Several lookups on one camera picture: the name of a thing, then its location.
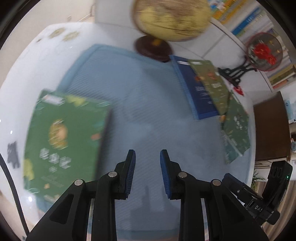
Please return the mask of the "brown wooden cabinet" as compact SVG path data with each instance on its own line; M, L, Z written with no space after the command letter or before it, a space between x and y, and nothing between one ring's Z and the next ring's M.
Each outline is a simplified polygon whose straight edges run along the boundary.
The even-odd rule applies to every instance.
M290 160L290 129L281 92L254 106L255 162Z

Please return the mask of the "dark green plant book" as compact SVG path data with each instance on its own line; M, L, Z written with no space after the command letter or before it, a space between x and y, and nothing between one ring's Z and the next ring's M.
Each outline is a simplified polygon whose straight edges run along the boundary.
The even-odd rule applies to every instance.
M242 157L250 148L249 115L233 91L229 93L226 117L222 123L222 137L226 164Z

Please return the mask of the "olive green book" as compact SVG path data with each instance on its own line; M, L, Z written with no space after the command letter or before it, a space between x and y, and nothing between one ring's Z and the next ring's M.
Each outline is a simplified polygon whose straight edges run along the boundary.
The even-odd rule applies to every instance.
M188 60L191 68L201 81L220 116L224 116L228 109L229 90L217 72L217 69L208 60Z

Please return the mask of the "yellow antique globe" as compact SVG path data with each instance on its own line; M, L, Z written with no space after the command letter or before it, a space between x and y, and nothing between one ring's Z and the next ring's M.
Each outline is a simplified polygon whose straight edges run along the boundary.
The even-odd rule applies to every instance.
M207 1L134 1L131 10L134 25L145 35L182 42L203 34L212 13Z

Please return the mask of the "upper shelf book row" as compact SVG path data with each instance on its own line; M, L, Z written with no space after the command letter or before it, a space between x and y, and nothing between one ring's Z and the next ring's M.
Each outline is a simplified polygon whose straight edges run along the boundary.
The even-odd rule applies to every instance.
M241 90L242 76L249 71L266 73L274 90L295 80L292 63L281 36L258 1L209 1L212 17L218 20L245 47L244 62L240 66L220 69L236 91Z

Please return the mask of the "round red flower ornament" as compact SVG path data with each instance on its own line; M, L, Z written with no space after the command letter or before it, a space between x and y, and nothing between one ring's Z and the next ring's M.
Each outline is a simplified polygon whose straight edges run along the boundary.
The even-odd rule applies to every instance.
M281 43L274 35L260 32L247 41L246 56L254 68L269 72L281 64L283 50Z

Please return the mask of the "dark wooden globe base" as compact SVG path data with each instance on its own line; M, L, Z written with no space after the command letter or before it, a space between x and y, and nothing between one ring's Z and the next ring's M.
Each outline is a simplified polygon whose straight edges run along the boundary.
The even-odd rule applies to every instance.
M138 38L134 43L135 50L146 57L166 63L173 54L171 46L164 40L146 35Z

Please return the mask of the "dark blue book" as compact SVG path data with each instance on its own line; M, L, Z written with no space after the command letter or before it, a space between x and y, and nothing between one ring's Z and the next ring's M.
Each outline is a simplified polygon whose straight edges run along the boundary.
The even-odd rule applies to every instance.
M203 120L218 116L219 113L202 81L190 66L189 60L170 55L170 60L189 102L193 117Z

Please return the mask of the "blue desk mat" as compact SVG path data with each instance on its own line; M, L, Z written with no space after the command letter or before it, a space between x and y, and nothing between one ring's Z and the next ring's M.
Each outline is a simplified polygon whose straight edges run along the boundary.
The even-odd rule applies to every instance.
M159 154L166 149L173 161L203 181L231 173L247 182L251 152L225 162L218 117L195 120L184 90L170 63L107 45L84 50L61 80L57 91L70 96L109 102L104 117L84 112L85 104L71 101L78 114L62 113L68 147L51 152L46 177L64 178L67 188L76 179L94 180L136 153L132 192L116 202L121 237L154 239L174 235L180 203L168 200Z

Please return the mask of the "green flower cover book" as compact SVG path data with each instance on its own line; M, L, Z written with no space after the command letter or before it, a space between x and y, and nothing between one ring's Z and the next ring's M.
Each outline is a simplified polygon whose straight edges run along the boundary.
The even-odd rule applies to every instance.
M111 103L42 90L28 129L24 188L46 212L77 179L96 176Z

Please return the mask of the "black ornament stand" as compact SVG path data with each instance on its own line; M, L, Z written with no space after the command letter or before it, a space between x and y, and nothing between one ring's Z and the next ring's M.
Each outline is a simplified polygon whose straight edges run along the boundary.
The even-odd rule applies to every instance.
M248 62L248 57L246 55L244 56L244 62L236 68L218 68L220 76L224 77L236 88L240 87L241 77L249 71L257 72L257 69Z

